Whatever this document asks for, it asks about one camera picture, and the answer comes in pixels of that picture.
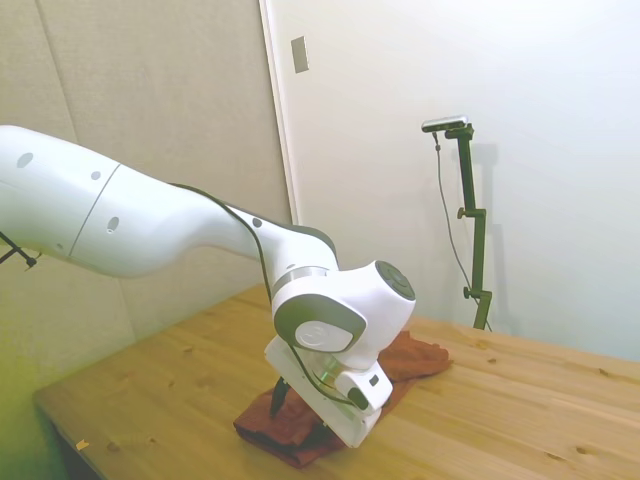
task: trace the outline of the brown cloth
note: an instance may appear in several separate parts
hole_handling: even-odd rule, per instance
[[[415,340],[408,331],[402,331],[380,352],[378,362],[393,384],[390,401],[383,407],[380,419],[419,378],[439,373],[451,365],[447,350]],[[272,392],[273,389],[258,396],[233,423],[243,439],[297,468],[345,447],[293,389],[287,393],[275,418],[270,418]]]

